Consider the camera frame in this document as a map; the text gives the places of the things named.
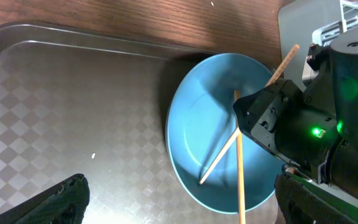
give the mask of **wooden table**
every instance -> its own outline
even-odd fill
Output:
[[[0,24],[42,21],[281,62],[277,12],[293,0],[0,0]]]

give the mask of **chopstick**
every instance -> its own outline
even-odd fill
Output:
[[[272,75],[270,80],[266,83],[266,86],[269,86],[272,83],[275,83],[278,78],[280,78],[280,75],[283,73],[284,69],[287,67],[287,65],[291,62],[291,60],[294,58],[295,54],[299,50],[299,45],[296,44],[292,47],[288,55],[284,58],[284,61],[278,66],[276,72]],[[230,148],[231,144],[234,142],[235,138],[240,134],[240,129],[237,127],[234,132],[230,135],[229,139],[219,152],[219,154],[216,156],[215,160],[212,162],[204,176],[200,180],[200,185],[205,182],[205,180],[208,178],[208,176],[211,174],[212,170],[216,167],[216,165],[219,163],[219,161],[222,159],[223,155],[226,153],[226,151]]]
[[[241,97],[240,90],[234,91],[234,101]],[[237,187],[239,195],[240,224],[246,224],[246,194],[244,192],[244,164],[242,160],[242,134],[237,136]]]

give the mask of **green led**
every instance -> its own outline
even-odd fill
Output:
[[[336,125],[336,129],[338,130],[339,133],[342,132],[342,127],[343,127],[343,122],[342,121],[338,122],[338,124]]]
[[[321,129],[321,128],[313,128],[311,130],[311,133],[316,136],[317,138],[322,138],[323,135],[325,134],[326,130]]]

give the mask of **oval blue plate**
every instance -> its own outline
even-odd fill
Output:
[[[234,90],[247,96],[272,76],[258,61],[241,54],[219,54],[199,63],[180,84],[167,118],[167,147],[186,191],[200,204],[220,213],[238,213],[236,143],[203,185],[201,176],[236,127]],[[243,136],[247,211],[274,193],[283,162]]]

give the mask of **metal tray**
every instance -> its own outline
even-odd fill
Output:
[[[0,214],[75,174],[83,223],[237,223],[182,188],[164,144],[183,77],[214,54],[50,24],[0,26]],[[247,223],[274,223],[272,197]]]

